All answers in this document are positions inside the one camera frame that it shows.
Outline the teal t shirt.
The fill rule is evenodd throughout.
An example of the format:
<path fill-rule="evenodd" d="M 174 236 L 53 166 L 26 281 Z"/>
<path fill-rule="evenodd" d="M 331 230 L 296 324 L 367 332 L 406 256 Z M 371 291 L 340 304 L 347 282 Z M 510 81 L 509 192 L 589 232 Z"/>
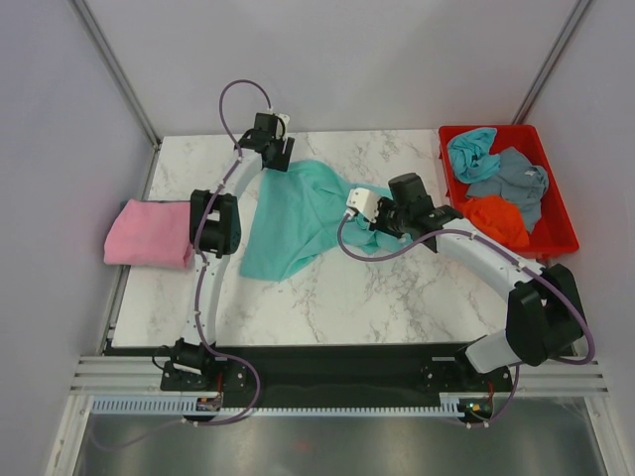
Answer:
<path fill-rule="evenodd" d="M 336 248 L 346 200 L 357 187 L 315 160 L 293 162 L 284 173 L 267 171 L 240 276 L 281 282 Z"/>

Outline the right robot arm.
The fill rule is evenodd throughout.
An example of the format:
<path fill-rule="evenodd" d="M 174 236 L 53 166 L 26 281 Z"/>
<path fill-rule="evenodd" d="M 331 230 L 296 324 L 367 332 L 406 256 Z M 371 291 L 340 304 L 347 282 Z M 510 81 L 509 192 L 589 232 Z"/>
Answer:
<path fill-rule="evenodd" d="M 544 267 L 498 244 L 449 205 L 436 206 L 422 179 L 409 173 L 389 182 L 390 194 L 367 188 L 350 192 L 347 205 L 373 231 L 426 246 L 460 262 L 506 303 L 502 330 L 468 344 L 454 365 L 456 382 L 477 390 L 490 372 L 513 364 L 537 367 L 561 358 L 587 336 L 579 293 L 572 272 Z"/>

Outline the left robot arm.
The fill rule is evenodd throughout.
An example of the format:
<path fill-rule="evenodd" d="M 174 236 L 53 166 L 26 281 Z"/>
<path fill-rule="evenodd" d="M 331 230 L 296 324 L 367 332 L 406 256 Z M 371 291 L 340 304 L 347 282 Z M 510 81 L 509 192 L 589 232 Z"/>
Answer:
<path fill-rule="evenodd" d="M 217 379 L 217 366 L 205 348 L 215 342 L 216 314 L 231 256 L 241 241 L 238 200 L 247 185 L 262 171 L 285 172 L 295 140 L 288 136 L 290 116 L 259 112 L 254 126 L 234 147 L 232 163 L 217 191 L 194 190 L 190 195 L 190 241 L 194 247 L 192 314 L 182 337 L 172 350 L 171 364 L 197 390 L 206 390 Z"/>

